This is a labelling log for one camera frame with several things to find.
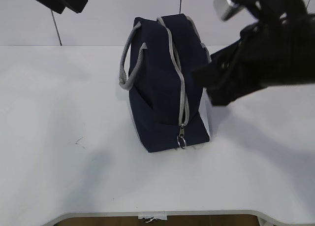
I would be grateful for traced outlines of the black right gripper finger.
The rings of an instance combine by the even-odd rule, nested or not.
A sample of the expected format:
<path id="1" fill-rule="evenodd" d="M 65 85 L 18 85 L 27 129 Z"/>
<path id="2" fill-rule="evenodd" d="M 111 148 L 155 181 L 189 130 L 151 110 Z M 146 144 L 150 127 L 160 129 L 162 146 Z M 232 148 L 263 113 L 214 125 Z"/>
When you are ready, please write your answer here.
<path id="1" fill-rule="evenodd" d="M 198 43 L 191 56 L 194 83 L 208 90 L 247 90 L 249 73 L 242 65 L 247 44 L 247 40 L 238 40 L 210 55 L 207 48 Z"/>
<path id="2" fill-rule="evenodd" d="M 228 106 L 235 100 L 251 93 L 266 89 L 256 80 L 229 78 L 223 85 L 219 80 L 208 80 L 206 82 L 207 95 L 212 106 Z"/>

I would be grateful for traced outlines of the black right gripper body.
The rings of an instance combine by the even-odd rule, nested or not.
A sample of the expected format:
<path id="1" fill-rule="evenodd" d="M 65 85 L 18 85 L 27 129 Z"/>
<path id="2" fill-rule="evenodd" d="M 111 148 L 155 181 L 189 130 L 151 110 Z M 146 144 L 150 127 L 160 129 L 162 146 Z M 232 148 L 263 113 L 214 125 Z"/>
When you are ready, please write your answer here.
<path id="1" fill-rule="evenodd" d="M 303 0 L 231 0 L 258 21 L 243 29 L 232 77 L 260 87 L 315 82 L 315 16 Z"/>

